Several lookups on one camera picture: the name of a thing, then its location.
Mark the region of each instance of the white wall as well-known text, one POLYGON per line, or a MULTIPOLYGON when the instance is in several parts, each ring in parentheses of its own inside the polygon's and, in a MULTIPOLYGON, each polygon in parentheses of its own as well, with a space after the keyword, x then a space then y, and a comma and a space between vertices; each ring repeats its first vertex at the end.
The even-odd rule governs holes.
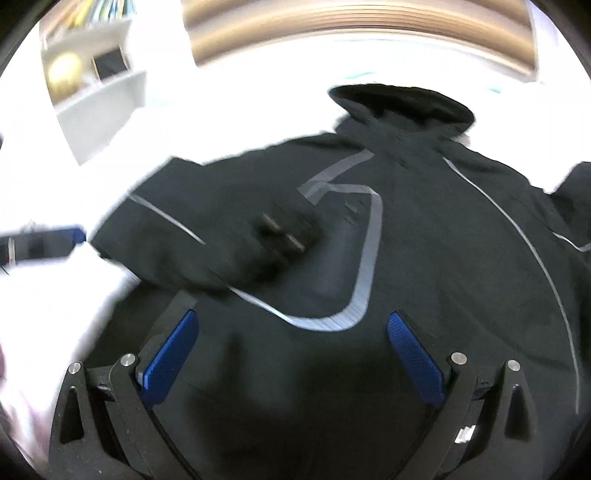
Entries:
POLYGON ((44 199, 77 168, 47 91, 38 27, 0 77, 0 232, 51 221, 44 199))

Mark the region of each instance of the black jacket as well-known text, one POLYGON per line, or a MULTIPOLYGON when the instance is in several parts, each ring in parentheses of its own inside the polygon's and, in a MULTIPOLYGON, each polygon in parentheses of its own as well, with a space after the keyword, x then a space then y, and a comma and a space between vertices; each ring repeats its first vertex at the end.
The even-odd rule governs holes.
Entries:
POLYGON ((590 410, 590 209, 585 193, 572 200, 584 189, 567 182, 548 196, 453 141, 473 115, 436 92, 330 95, 349 112, 335 134, 207 166, 172 159, 94 238, 158 287, 136 292, 153 300, 161 288, 199 289, 200 274, 177 275, 205 262, 195 236, 225 245, 228 225, 274 199, 300 211, 306 198, 322 227, 275 281, 203 298, 200 338, 161 422, 205 480, 387 480, 431 414, 386 335, 404 309, 448 353, 520 362, 547 478, 590 410))

